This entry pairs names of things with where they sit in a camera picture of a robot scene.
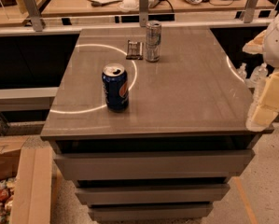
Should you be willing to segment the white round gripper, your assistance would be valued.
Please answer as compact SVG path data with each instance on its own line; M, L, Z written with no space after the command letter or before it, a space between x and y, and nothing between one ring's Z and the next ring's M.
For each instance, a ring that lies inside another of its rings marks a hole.
M243 52L263 53L265 63L279 68L279 13L266 31L262 31L243 46ZM264 80L260 96L254 105L254 112L250 116L250 127L269 127L279 114L279 69L276 69Z

